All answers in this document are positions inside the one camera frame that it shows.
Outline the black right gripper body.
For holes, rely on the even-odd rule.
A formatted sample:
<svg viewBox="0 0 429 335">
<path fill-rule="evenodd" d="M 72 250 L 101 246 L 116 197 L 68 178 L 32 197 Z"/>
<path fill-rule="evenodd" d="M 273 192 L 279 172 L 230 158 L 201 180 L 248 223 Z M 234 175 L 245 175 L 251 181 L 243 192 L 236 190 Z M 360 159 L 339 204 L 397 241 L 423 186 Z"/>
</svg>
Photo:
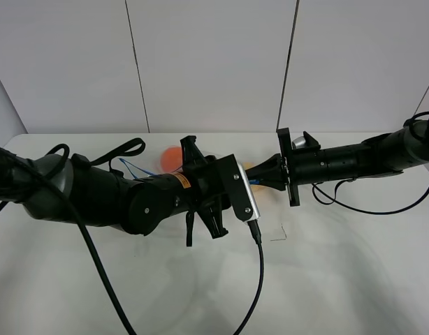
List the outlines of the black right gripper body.
<svg viewBox="0 0 429 335">
<path fill-rule="evenodd" d="M 298 191 L 298 175 L 296 172 L 296 156 L 307 152 L 316 152 L 320 150 L 321 146 L 308 132 L 304 131 L 301 136 L 307 140 L 307 146 L 302 149 L 293 149 L 291 133 L 288 128 L 277 129 L 277 136 L 279 140 L 279 147 L 282 157 L 282 176 L 288 178 L 288 185 L 286 187 L 289 195 L 289 205 L 299 206 L 300 198 Z"/>
</svg>

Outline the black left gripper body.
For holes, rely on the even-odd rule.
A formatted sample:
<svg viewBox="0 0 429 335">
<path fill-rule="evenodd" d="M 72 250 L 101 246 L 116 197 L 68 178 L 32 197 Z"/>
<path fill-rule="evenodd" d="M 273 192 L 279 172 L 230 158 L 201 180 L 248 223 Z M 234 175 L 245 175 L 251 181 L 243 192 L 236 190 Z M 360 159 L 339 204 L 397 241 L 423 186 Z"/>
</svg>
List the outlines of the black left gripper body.
<svg viewBox="0 0 429 335">
<path fill-rule="evenodd" d="M 182 138 L 180 144 L 182 174 L 190 183 L 186 238 L 192 238 L 195 215 L 199 216 L 213 239 L 223 237 L 228 230 L 223 225 L 222 212 L 232 206 L 231 192 L 225 186 L 226 175 L 238 169 L 237 160 L 233 154 L 220 159 L 203 155 L 196 146 L 194 135 Z"/>
</svg>

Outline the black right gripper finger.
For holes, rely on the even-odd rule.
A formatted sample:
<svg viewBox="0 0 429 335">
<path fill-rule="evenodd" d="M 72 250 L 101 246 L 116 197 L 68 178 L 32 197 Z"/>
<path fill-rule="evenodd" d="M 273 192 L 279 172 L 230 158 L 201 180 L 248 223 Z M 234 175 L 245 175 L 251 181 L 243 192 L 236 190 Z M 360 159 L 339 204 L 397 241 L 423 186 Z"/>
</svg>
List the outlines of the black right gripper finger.
<svg viewBox="0 0 429 335">
<path fill-rule="evenodd" d="M 272 188 L 277 191 L 285 191 L 288 185 L 288 178 L 281 175 L 254 175 L 251 176 L 251 184 L 255 186 L 264 186 L 267 188 Z"/>
<path fill-rule="evenodd" d="M 274 154 L 266 161 L 246 170 L 246 174 L 278 174 L 281 172 L 281 155 Z"/>
</svg>

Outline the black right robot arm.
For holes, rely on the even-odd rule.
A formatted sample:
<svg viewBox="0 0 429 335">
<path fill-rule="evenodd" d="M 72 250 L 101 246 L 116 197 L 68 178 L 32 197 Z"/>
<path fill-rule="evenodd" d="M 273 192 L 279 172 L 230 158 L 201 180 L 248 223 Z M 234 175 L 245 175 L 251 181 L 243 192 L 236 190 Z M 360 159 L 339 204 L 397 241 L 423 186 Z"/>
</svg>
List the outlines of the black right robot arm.
<svg viewBox="0 0 429 335">
<path fill-rule="evenodd" d="M 292 207 L 300 204 L 298 188 L 327 181 L 390 177 L 429 163 L 429 121 L 407 120 L 393 133 L 358 144 L 328 149 L 308 132 L 295 140 L 289 129 L 277 132 L 280 152 L 246 171 L 250 181 L 287 191 Z"/>
</svg>

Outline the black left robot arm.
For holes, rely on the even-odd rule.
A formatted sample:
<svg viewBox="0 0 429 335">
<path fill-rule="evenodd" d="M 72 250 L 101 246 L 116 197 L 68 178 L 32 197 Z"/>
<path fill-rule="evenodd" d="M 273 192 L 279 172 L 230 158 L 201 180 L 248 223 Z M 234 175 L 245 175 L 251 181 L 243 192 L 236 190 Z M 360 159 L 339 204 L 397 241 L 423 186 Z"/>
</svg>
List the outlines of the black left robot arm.
<svg viewBox="0 0 429 335">
<path fill-rule="evenodd" d="M 134 138 L 89 161 L 85 156 L 60 156 L 50 150 L 38 160 L 20 158 L 0 148 L 0 201 L 21 203 L 38 220 L 73 223 L 63 201 L 53 196 L 21 165 L 26 164 L 51 181 L 75 207 L 85 225 L 113 226 L 131 235 L 150 234 L 171 216 L 185 213 L 187 245 L 192 245 L 194 216 L 204 222 L 212 238 L 227 234 L 221 213 L 231 206 L 234 181 L 240 181 L 233 156 L 204 156 L 195 137 L 183 139 L 181 171 L 126 179 L 121 171 L 99 166 L 118 156 L 137 156 L 145 143 Z"/>
</svg>

